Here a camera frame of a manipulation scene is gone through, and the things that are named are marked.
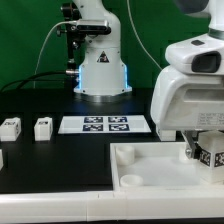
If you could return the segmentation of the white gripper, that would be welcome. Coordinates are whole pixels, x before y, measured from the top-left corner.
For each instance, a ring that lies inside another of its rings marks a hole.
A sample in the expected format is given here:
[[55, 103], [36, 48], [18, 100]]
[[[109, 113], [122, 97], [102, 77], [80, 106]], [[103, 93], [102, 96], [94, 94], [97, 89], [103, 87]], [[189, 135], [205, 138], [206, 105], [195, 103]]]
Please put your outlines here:
[[159, 130], [183, 131], [188, 159], [201, 147], [192, 130], [224, 130], [224, 40], [203, 34], [171, 44], [158, 75], [151, 117]]

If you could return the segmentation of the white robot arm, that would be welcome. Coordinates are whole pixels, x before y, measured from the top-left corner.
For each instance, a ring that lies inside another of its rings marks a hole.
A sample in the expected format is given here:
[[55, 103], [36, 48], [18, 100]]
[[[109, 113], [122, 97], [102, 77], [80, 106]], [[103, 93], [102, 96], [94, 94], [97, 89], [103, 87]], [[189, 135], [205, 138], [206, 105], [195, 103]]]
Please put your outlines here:
[[[87, 34], [85, 59], [75, 91], [94, 100], [111, 99], [131, 88], [120, 56], [120, 21], [102, 0], [73, 0], [81, 18], [77, 30]], [[156, 81], [151, 118], [163, 141], [180, 131], [196, 155], [192, 134], [224, 131], [224, 0], [174, 0], [190, 16], [210, 16], [209, 32], [167, 47], [169, 65]]]

